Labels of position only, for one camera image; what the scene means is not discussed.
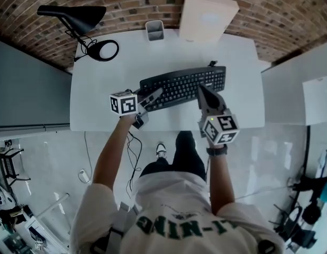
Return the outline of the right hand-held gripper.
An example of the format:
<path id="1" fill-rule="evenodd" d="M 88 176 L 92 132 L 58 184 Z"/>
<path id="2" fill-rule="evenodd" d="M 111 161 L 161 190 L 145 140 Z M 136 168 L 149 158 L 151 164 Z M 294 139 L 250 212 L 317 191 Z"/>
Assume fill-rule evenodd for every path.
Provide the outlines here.
<path id="1" fill-rule="evenodd" d="M 198 87 L 198 105 L 202 111 L 199 129 L 201 136 L 213 145 L 228 144 L 234 141 L 240 132 L 237 118 L 227 109 L 224 98 L 204 85 Z M 210 109 L 217 114 L 210 115 Z"/>

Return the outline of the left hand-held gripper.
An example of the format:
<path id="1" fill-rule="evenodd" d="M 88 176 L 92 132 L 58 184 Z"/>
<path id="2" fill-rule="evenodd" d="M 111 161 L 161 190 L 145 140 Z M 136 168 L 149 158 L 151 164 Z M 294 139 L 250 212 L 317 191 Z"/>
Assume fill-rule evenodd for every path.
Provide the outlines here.
<path id="1" fill-rule="evenodd" d="M 135 115 L 132 125 L 140 130 L 149 120 L 146 107 L 153 104 L 163 91 L 163 88 L 158 88 L 146 97 L 132 93 L 130 90 L 110 94 L 111 111 L 119 117 Z"/>

